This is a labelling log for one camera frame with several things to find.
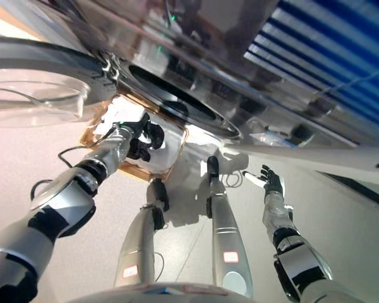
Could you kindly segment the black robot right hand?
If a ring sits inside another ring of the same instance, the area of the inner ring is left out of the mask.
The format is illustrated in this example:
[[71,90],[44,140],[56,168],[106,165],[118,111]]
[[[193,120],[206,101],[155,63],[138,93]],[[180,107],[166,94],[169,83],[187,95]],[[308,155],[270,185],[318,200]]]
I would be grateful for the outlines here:
[[268,165],[262,165],[260,175],[252,174],[246,170],[242,175],[254,185],[263,188],[265,193],[276,192],[284,195],[284,186],[281,178]]

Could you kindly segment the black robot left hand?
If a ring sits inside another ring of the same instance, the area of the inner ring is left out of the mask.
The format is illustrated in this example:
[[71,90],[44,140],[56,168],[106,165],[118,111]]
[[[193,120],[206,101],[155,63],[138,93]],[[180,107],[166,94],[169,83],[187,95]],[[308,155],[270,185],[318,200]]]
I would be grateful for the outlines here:
[[150,143],[144,143],[139,140],[139,137],[147,130],[150,116],[147,113],[141,117],[138,122],[125,122],[124,125],[132,130],[132,139],[129,143],[129,152],[127,157],[133,160],[142,159],[149,162],[151,157],[148,152]]

